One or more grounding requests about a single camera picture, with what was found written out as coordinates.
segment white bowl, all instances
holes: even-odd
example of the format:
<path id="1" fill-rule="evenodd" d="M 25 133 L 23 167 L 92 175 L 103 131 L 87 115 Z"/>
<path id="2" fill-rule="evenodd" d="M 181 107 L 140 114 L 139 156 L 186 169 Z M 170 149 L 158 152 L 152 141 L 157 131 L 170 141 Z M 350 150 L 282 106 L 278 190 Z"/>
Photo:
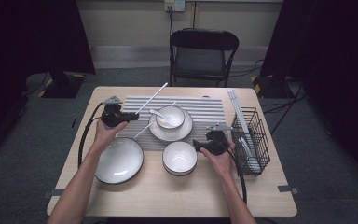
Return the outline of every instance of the white bowl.
<path id="1" fill-rule="evenodd" d="M 167 142 L 174 142 L 179 141 L 191 132 L 193 129 L 193 119 L 191 118 L 190 114 L 187 111 L 182 109 L 185 113 L 185 121 L 181 125 L 181 127 L 175 129 L 166 129 L 157 124 L 158 116 L 152 115 L 149 119 L 150 124 L 150 132 L 156 136 L 156 138 L 167 141 Z"/>
<path id="2" fill-rule="evenodd" d="M 172 175 L 188 175 L 197 164 L 197 152 L 189 143 L 174 142 L 162 153 L 164 168 Z"/>
<path id="3" fill-rule="evenodd" d="M 174 129 L 180 127 L 185 121 L 185 113 L 179 107 L 173 105 L 164 106 L 158 112 L 164 117 L 172 118 L 175 123 L 171 125 L 165 119 L 158 116 L 156 118 L 157 124 L 163 128 Z"/>

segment saucer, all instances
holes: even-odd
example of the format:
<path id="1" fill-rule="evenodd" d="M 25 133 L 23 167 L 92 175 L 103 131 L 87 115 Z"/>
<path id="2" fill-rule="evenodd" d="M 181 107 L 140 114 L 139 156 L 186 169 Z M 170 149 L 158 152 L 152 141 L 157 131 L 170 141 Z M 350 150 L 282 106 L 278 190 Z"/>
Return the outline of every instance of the saucer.
<path id="1" fill-rule="evenodd" d="M 130 138 L 116 138 L 101 155 L 95 176 L 107 184 L 131 179 L 144 163 L 144 152 Z"/>
<path id="2" fill-rule="evenodd" d="M 150 132 L 155 135 L 156 138 L 168 142 L 178 141 L 186 137 L 193 129 L 193 119 L 187 111 L 184 109 L 182 109 L 182 111 L 185 114 L 185 121 L 182 126 L 175 129 L 165 129 L 159 126 L 156 122 L 156 115 L 152 115 L 149 119 Z"/>

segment black chair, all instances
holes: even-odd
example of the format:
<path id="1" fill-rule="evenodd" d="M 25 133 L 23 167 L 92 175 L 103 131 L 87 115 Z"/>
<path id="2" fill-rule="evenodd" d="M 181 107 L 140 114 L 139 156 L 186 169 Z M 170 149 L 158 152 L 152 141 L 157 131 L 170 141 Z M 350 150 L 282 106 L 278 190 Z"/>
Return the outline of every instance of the black chair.
<path id="1" fill-rule="evenodd" d="M 240 41 L 227 31 L 186 28 L 170 38 L 170 86 L 176 78 L 225 81 Z"/>

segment black cable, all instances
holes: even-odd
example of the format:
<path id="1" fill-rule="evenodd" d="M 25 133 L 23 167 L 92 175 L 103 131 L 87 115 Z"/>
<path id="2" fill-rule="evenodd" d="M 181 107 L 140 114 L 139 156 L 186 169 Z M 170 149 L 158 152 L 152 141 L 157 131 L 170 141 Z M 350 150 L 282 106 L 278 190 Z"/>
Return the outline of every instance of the black cable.
<path id="1" fill-rule="evenodd" d="M 280 105 L 280 106 L 272 108 L 270 110 L 263 111 L 263 114 L 266 115 L 267 113 L 278 113 L 281 110 L 283 110 L 285 107 L 287 107 L 287 106 L 289 106 L 289 105 L 291 105 L 293 103 L 296 103 L 298 101 L 303 100 L 307 96 L 306 93 L 304 93 L 304 95 L 302 95 L 300 98 L 297 99 L 298 95 L 300 94 L 301 89 L 302 89 L 302 84 L 300 85 L 300 87 L 299 87 L 299 89 L 298 89 L 298 91 L 296 93 L 295 99 L 293 101 L 289 100 L 288 103 L 284 103 L 284 104 L 270 104 L 270 105 Z"/>
<path id="2" fill-rule="evenodd" d="M 168 7 L 168 13 L 170 14 L 170 37 L 173 34 L 173 25 L 172 25 L 172 7 Z"/>
<path id="3" fill-rule="evenodd" d="M 237 168 L 237 175 L 240 177 L 240 181 L 241 181 L 242 199 L 243 199 L 243 202 L 247 204 L 248 203 L 248 195 L 246 192 L 246 183 L 245 183 L 245 178 L 243 178 L 243 172 L 242 172 L 242 169 L 238 163 L 238 159 L 229 150 L 226 149 L 226 152 L 228 152 L 231 159 L 234 160 L 235 167 Z"/>
<path id="4" fill-rule="evenodd" d="M 94 119 L 95 113 L 97 113 L 97 110 L 100 108 L 100 106 L 102 104 L 103 103 L 99 103 L 97 105 L 97 107 L 94 109 L 94 112 L 92 112 L 92 115 L 89 118 L 89 122 L 87 123 L 86 128 L 83 132 L 83 135 L 81 136 L 81 140 L 80 140 L 80 144 L 79 144 L 79 152 L 78 152 L 78 156 L 77 156 L 77 169 L 80 168 L 81 162 L 83 161 L 83 147 L 84 147 L 84 142 L 86 140 L 87 133 L 89 132 L 92 122 L 95 120 Z"/>
<path id="5" fill-rule="evenodd" d="M 255 70 L 261 68 L 261 66 L 258 66 L 258 67 L 257 67 L 257 63 L 258 63 L 258 62 L 262 62 L 262 61 L 264 61 L 264 59 L 260 59 L 260 60 L 255 61 L 254 68 L 253 68 L 253 69 L 250 69 L 250 70 L 230 71 L 230 74 L 231 74 L 231 73 L 244 73 L 244 74 L 240 74 L 240 75 L 236 75 L 236 76 L 230 76 L 230 77 L 243 77 L 243 76 L 249 75 L 249 74 L 253 73 Z"/>
<path id="6" fill-rule="evenodd" d="M 212 139 L 215 141 L 215 143 L 219 144 L 219 146 L 225 150 L 228 155 L 231 157 L 232 160 L 234 160 L 235 163 L 235 167 L 237 168 L 237 175 L 240 177 L 240 181 L 241 181 L 241 187 L 242 187 L 242 199 L 244 203 L 248 203 L 248 196 L 247 196 L 247 192 L 246 192 L 246 183 L 245 183 L 245 178 L 243 178 L 243 172 L 242 169 L 240 167 L 240 164 L 238 162 L 237 157 L 234 156 L 234 154 L 231 151 L 234 151 L 234 149 L 230 146 L 229 148 L 231 149 L 231 151 L 229 151 L 227 148 L 225 148 L 221 142 L 217 141 L 217 139 L 214 136 L 211 136 Z"/>
<path id="7" fill-rule="evenodd" d="M 39 89 L 39 87 L 41 87 L 42 84 L 45 82 L 47 76 L 48 76 L 48 73 L 45 73 L 45 76 L 43 77 L 43 80 L 39 83 L 39 85 L 37 85 L 37 87 L 34 88 L 33 90 L 27 91 L 27 92 L 24 93 L 22 96 L 27 96 L 27 95 L 33 93 L 34 91 L 36 91 L 37 89 Z"/>
<path id="8" fill-rule="evenodd" d="M 194 10 L 193 10 L 193 29 L 196 28 L 196 15 L 197 15 L 197 2 L 194 2 Z"/>
<path id="9" fill-rule="evenodd" d="M 280 118 L 280 120 L 278 121 L 278 123 L 277 123 L 277 124 L 275 125 L 275 127 L 272 129 L 271 136 L 275 133 L 275 131 L 277 130 L 278 126 L 279 126 L 279 125 L 281 124 L 281 122 L 283 121 L 283 118 L 287 115 L 287 113 L 288 113 L 289 110 L 292 108 L 292 106 L 295 104 L 295 102 L 297 102 L 297 97 L 298 97 L 298 95 L 299 95 L 301 89 L 302 89 L 302 84 L 301 84 L 300 87 L 298 88 L 298 91 L 297 91 L 297 93 L 296 93 L 296 95 L 295 95 L 295 99 L 289 103 L 289 104 L 290 104 L 290 105 L 289 105 L 289 108 L 287 108 L 287 110 L 283 113 L 283 115 L 282 115 L 282 117 Z"/>

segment gray carpet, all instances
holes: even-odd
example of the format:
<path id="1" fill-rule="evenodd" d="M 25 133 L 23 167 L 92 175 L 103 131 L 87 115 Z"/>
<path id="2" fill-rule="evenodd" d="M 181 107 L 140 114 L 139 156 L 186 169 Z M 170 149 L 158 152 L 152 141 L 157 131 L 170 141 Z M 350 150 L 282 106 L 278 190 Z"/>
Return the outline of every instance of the gray carpet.
<path id="1" fill-rule="evenodd" d="M 250 68 L 236 66 L 233 70 Z M 55 188 L 95 87 L 162 86 L 168 81 L 168 74 L 168 67 L 98 69 L 97 76 L 86 77 L 75 99 L 38 98 L 41 88 L 32 92 L 22 116 L 0 146 L 0 223 L 46 223 L 48 199 L 43 198 L 43 194 Z M 36 88 L 43 77 L 38 74 L 28 78 L 29 89 Z M 176 86 L 214 86 L 214 82 L 178 79 Z M 253 87 L 250 75 L 233 77 L 228 86 Z M 291 82 L 290 86 L 296 93 L 298 83 Z M 271 104 L 287 102 L 288 99 L 260 99 L 264 111 L 279 106 Z M 271 130 L 284 111 L 266 114 Z M 273 139 L 289 185 L 298 188 L 299 193 L 294 195 L 298 209 L 295 217 L 271 220 L 358 223 L 358 164 L 345 148 L 330 138 L 321 115 L 307 99 L 295 103 L 273 133 Z M 260 218 L 258 222 L 270 223 L 271 220 Z M 87 217 L 84 223 L 97 221 L 106 221 L 106 218 Z M 145 223 L 126 218 L 109 221 Z"/>

